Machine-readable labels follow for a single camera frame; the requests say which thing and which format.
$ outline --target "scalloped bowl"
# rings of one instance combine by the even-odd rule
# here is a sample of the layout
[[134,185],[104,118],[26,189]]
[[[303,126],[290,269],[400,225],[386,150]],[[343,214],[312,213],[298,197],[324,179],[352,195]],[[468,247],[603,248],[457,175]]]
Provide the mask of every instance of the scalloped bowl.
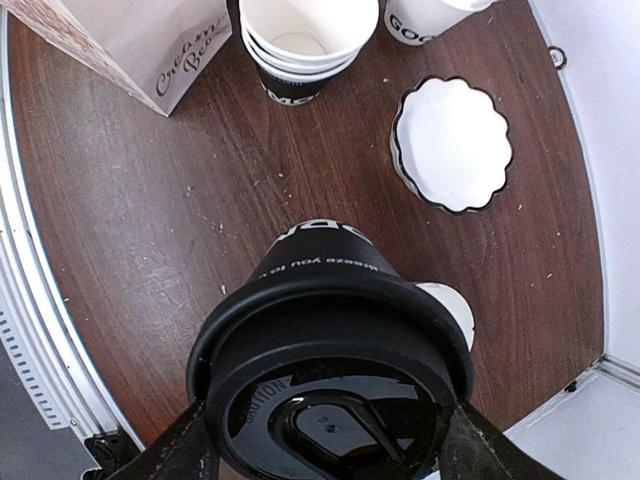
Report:
[[460,78],[428,78],[400,102],[391,133],[394,167],[428,203],[454,213],[481,209],[506,184],[508,130],[485,92]]

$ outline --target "brown wooden surface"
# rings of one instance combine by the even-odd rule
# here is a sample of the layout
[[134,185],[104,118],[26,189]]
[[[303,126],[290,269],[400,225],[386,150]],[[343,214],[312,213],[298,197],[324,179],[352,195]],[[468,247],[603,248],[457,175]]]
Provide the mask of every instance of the brown wooden surface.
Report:
[[[424,48],[382,27],[300,108],[266,97],[235,36],[168,120],[11,27],[18,139],[44,243],[89,351],[145,441],[185,408],[187,355],[223,286],[241,286],[275,236],[309,218],[356,226],[407,278],[469,299],[474,401],[500,427],[601,354],[585,165],[524,0]],[[485,89],[510,122],[508,188],[481,213],[429,207],[392,169],[398,100],[434,74]]]

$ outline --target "paper cup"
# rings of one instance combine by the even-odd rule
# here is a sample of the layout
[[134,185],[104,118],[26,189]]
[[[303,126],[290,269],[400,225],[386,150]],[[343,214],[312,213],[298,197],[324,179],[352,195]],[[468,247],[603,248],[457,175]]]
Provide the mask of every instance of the paper cup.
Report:
[[285,61],[347,59],[371,38],[378,0],[240,0],[240,21],[255,41]]
[[251,34],[244,28],[241,29],[242,41],[245,44],[246,48],[252,48],[253,51],[258,55],[262,60],[264,60],[269,65],[279,69],[284,70],[285,72],[290,73],[299,73],[303,75],[313,75],[316,73],[323,73],[329,70],[332,70],[336,67],[339,67],[345,62],[355,59],[355,57],[360,53],[360,50],[354,52],[346,59],[340,59],[338,61],[330,61],[326,62],[326,64],[317,64],[317,65],[306,65],[299,62],[291,62],[284,61],[280,58],[274,57],[269,52],[264,50],[256,41],[251,37]]
[[496,0],[389,0],[384,23],[398,41],[424,45]]
[[310,102],[337,74],[353,63],[353,59],[338,67],[314,75],[285,72],[262,60],[255,50],[245,43],[247,51],[256,64],[262,86],[269,97],[281,105],[296,107]]

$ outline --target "paper bag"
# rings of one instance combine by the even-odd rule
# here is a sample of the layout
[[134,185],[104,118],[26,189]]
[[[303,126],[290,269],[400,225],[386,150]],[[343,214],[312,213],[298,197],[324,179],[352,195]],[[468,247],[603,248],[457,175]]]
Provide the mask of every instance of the paper bag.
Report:
[[226,0],[0,0],[49,43],[169,115],[231,36]]

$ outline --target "black scalloped rim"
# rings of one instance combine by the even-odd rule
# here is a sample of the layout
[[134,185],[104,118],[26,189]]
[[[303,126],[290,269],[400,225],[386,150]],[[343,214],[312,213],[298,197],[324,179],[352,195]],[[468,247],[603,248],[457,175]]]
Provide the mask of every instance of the black scalloped rim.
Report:
[[[422,88],[422,86],[425,83],[427,83],[429,80],[434,80],[434,79],[442,80],[443,82],[449,82],[451,80],[462,80],[472,90],[478,90],[478,91],[484,93],[485,95],[487,95],[489,97],[489,99],[491,100],[491,104],[493,105],[493,110],[498,115],[500,115],[502,118],[504,118],[505,122],[507,122],[506,136],[507,136],[507,140],[509,141],[509,144],[511,145],[511,158],[509,159],[509,163],[507,163],[507,165],[504,167],[504,170],[505,170],[504,185],[502,187],[500,187],[498,190],[494,190],[493,191],[493,193],[491,194],[491,198],[489,199],[489,201],[487,202],[487,204],[484,207],[480,207],[480,208],[467,207],[464,210],[460,210],[459,212],[455,212],[455,211],[447,208],[442,203],[433,202],[433,201],[429,200],[427,197],[425,197],[422,194],[422,192],[420,191],[420,188],[418,187],[418,184],[415,182],[415,180],[413,180],[411,175],[409,175],[409,173],[407,172],[407,169],[404,167],[404,162],[402,161],[402,149],[400,148],[400,141],[398,140],[398,123],[400,122],[400,118],[402,117],[402,114],[404,113],[404,106],[405,106],[405,103],[406,103],[407,98],[409,97],[409,95],[411,95],[412,93],[415,93],[418,90],[420,90],[420,88]],[[472,87],[469,84],[469,82],[467,80],[465,80],[464,78],[462,78],[462,77],[453,76],[453,77],[448,77],[448,78],[442,78],[442,77],[439,77],[437,75],[429,75],[428,77],[425,77],[422,80],[420,80],[420,82],[418,82],[418,84],[414,88],[412,88],[411,90],[407,90],[402,95],[402,98],[400,99],[400,106],[398,107],[398,113],[396,113],[396,117],[393,119],[393,125],[391,127],[391,131],[392,131],[392,136],[393,136],[393,143],[394,143],[394,145],[396,147],[396,150],[398,151],[398,165],[400,167],[400,170],[402,170],[404,178],[406,180],[408,180],[409,182],[411,182],[411,184],[415,187],[416,191],[418,192],[417,195],[420,197],[420,199],[423,202],[425,202],[426,204],[431,205],[432,207],[441,208],[442,210],[444,210],[445,212],[450,213],[451,215],[463,215],[463,214],[469,213],[469,212],[482,212],[482,211],[484,211],[484,210],[489,208],[489,205],[491,205],[491,201],[493,200],[493,197],[496,196],[498,193],[502,192],[503,190],[505,190],[507,188],[507,185],[509,184],[508,170],[509,170],[509,167],[511,166],[511,164],[513,163],[513,157],[515,156],[514,149],[513,149],[513,142],[511,142],[511,139],[509,138],[509,133],[511,132],[511,124],[509,123],[509,119],[506,116],[504,116],[501,112],[498,111],[498,109],[496,108],[496,102],[493,100],[493,96],[489,92],[487,92],[486,90],[484,90],[482,88]]]

